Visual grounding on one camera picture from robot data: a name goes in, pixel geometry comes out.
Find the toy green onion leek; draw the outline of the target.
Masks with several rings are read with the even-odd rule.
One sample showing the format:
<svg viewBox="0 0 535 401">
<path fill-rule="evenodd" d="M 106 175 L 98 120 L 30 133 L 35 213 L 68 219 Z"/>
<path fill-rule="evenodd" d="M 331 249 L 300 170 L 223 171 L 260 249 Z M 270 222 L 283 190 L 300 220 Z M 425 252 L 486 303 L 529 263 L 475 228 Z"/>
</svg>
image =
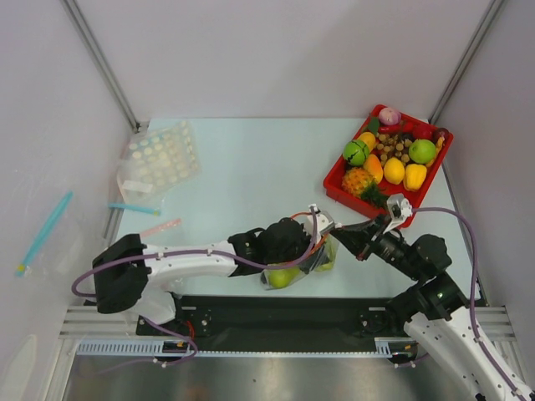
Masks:
<svg viewBox="0 0 535 401">
<path fill-rule="evenodd" d="M 314 272 L 328 272 L 334 268 L 339 242 L 327 236 L 323 245 L 315 252 L 313 261 Z"/>
</svg>

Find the green toy pear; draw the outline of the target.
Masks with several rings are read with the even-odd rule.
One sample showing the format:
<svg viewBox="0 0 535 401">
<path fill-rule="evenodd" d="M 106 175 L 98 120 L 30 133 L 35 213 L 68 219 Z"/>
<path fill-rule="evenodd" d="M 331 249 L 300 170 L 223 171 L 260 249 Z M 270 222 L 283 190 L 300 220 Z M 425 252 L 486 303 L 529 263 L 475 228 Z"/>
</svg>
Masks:
<svg viewBox="0 0 535 401">
<path fill-rule="evenodd" d="M 281 270 L 269 270 L 267 272 L 267 282 L 270 287 L 281 289 L 288 287 L 299 275 L 301 271 L 298 267 L 291 267 Z"/>
</svg>

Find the clear bag with orange zipper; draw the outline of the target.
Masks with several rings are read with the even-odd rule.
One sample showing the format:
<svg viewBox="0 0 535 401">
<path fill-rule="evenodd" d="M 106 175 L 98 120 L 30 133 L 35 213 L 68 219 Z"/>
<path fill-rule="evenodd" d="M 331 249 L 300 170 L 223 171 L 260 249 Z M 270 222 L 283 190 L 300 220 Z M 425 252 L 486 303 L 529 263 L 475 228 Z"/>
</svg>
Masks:
<svg viewBox="0 0 535 401">
<path fill-rule="evenodd" d="M 285 217 L 262 231 L 262 263 L 268 266 L 261 274 L 264 287 L 281 290 L 311 273 L 332 270 L 339 248 L 330 234 L 334 228 L 329 213 L 315 210 Z"/>
</svg>

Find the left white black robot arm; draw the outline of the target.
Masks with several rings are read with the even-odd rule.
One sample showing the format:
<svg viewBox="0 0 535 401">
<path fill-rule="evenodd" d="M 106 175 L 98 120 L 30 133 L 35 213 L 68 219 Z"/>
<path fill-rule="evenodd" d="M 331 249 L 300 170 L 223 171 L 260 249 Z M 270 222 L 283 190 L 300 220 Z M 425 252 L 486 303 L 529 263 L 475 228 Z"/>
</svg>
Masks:
<svg viewBox="0 0 535 401">
<path fill-rule="evenodd" d="M 318 225 L 283 218 L 195 249 L 158 247 L 128 234 L 93 261 L 95 302 L 101 314 L 134 310 L 166 334 L 179 332 L 184 314 L 166 285 L 191 277 L 246 277 L 298 266 L 318 241 Z"/>
</svg>

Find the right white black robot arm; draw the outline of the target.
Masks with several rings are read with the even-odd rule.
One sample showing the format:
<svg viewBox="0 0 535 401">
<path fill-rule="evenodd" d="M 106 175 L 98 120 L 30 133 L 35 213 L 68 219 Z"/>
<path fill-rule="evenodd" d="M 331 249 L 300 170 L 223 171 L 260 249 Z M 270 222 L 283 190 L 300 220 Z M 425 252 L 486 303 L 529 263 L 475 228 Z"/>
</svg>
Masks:
<svg viewBox="0 0 535 401">
<path fill-rule="evenodd" d="M 447 273 L 451 259 L 445 240 L 424 234 L 407 244 L 387 225 L 379 216 L 330 232 L 357 260 L 375 255 L 414 281 L 388 301 L 386 327 L 416 340 L 470 400 L 532 400 L 533 389 L 494 348 L 474 307 Z"/>
</svg>

